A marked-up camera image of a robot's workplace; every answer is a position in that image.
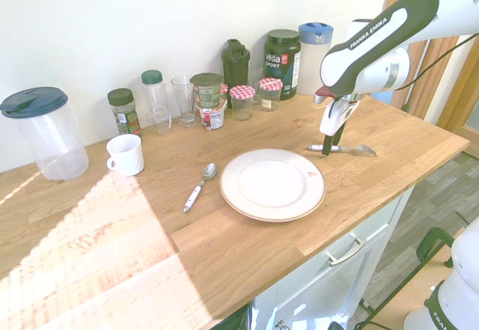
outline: cable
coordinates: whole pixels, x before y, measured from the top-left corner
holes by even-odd
[[[448,55],[449,53],[451,53],[452,51],[454,51],[456,48],[459,48],[461,47],[464,43],[468,43],[472,38],[474,37],[477,37],[479,35],[479,33],[476,33],[476,34],[473,34],[471,37],[469,37],[468,39],[464,40],[463,42],[457,44],[456,46],[452,47],[451,49],[449,49],[447,52],[445,52],[444,54],[441,55],[441,57],[437,58],[433,63],[431,63],[429,66],[426,67],[425,70],[423,70],[419,76],[417,76],[414,80],[412,80],[410,83],[408,83],[407,85],[404,85],[403,87],[401,88],[398,88],[396,89],[396,91],[400,90],[400,89],[404,89],[404,88],[408,88],[410,85],[414,84],[418,79],[420,79],[429,69],[431,69],[437,62],[441,61],[446,55]]]
[[[378,323],[374,323],[374,322],[372,322],[372,321],[361,321],[360,323],[357,323],[357,324],[356,324],[356,326],[354,327],[354,330],[362,329],[362,327],[363,327],[364,325],[367,325],[367,324],[375,325],[375,326],[377,326],[378,328],[385,329],[385,330],[392,330],[392,329],[390,329],[390,328],[385,327],[384,325],[381,325],[381,324],[378,324]]]

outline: dark blue lid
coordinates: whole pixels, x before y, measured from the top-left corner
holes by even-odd
[[[299,26],[299,42],[307,44],[331,43],[333,31],[333,27],[325,23],[305,23]]]
[[[68,96],[58,88],[31,88],[7,97],[0,110],[5,117],[30,118],[59,109],[67,101]]]

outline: white mug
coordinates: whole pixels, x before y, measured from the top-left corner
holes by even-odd
[[[110,140],[106,149],[111,158],[106,166],[118,173],[131,176],[143,170],[144,161],[141,151],[141,138],[134,134],[122,134]]]

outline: cabinet drawer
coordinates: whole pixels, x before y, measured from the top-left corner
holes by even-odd
[[[359,247],[359,240],[362,242],[368,241],[379,232],[385,230],[394,215],[400,197],[394,199],[349,233],[344,234],[324,251],[315,255],[289,275],[282,278],[277,283],[278,288],[276,290],[277,300],[280,301],[280,304],[287,302],[287,300],[297,294],[298,291],[307,287],[314,279],[328,271],[330,267],[330,255],[336,259],[341,259]]]
[[[278,304],[273,324],[281,321],[289,329],[296,326],[314,329],[319,324],[328,326],[333,316],[346,321],[353,315],[364,291],[364,283],[367,284],[372,274],[372,269],[366,265],[368,259],[374,257],[373,253],[378,251],[384,236],[385,231],[378,233],[349,260],[338,266],[329,266],[288,302]]]

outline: white cabinet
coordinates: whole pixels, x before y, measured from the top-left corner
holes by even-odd
[[[254,300],[257,317],[252,328],[326,330],[332,320],[346,322],[356,311],[411,191],[261,293]]]

